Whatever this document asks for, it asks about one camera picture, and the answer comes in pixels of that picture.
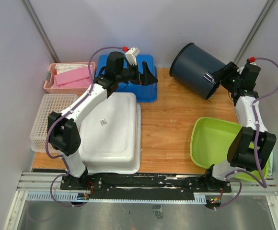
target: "metal floor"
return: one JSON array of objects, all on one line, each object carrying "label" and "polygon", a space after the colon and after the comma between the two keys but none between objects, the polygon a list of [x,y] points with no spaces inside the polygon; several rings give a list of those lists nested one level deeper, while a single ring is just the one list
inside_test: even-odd
[{"label": "metal floor", "polygon": [[[222,202],[231,198],[224,196]],[[240,196],[218,211],[204,205],[165,204],[162,214],[153,211],[153,204],[87,203],[81,208],[67,208],[53,201],[26,201],[18,227],[18,230],[81,229],[275,230],[275,227],[266,197],[249,195]]]}]

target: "red connector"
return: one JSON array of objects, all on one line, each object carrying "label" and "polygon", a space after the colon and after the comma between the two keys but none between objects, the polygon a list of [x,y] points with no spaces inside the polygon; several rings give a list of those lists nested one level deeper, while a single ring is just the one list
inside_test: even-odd
[{"label": "red connector", "polygon": [[249,59],[247,59],[248,63],[252,63],[252,62],[255,62],[255,61],[256,61],[255,57],[250,57]]}]

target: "pink cloth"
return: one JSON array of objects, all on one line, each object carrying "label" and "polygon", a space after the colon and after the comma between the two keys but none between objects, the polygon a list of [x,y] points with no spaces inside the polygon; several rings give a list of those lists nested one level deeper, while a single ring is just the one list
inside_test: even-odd
[{"label": "pink cloth", "polygon": [[56,79],[54,79],[54,84],[52,89],[73,89],[73,88],[88,88],[91,85],[91,78],[85,78],[77,81],[73,81],[64,85],[57,85]]},{"label": "pink cloth", "polygon": [[74,81],[90,78],[88,67],[82,67],[73,69],[64,73],[60,73],[54,76],[57,86],[65,85]]}]

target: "pink basket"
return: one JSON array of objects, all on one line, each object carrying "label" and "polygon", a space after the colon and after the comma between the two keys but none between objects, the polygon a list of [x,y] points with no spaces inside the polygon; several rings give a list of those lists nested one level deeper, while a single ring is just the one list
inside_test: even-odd
[{"label": "pink basket", "polygon": [[[48,68],[48,76],[51,75],[50,79],[46,79],[44,82],[43,89],[45,89],[48,93],[71,93],[71,94],[77,94],[82,95],[88,88],[70,88],[70,89],[52,89],[52,86],[54,84],[54,76],[55,76],[55,67],[57,63],[53,63],[49,65]],[[88,64],[88,62],[68,62],[65,64]],[[91,62],[90,65],[93,66],[93,72],[95,71],[95,62]]]}]

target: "white label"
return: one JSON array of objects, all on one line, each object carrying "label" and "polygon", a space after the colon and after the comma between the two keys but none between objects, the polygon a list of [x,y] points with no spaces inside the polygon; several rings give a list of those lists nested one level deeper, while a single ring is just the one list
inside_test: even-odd
[{"label": "white label", "polygon": [[105,120],[105,118],[103,120],[100,120],[100,123],[102,126],[107,125],[107,121]]}]

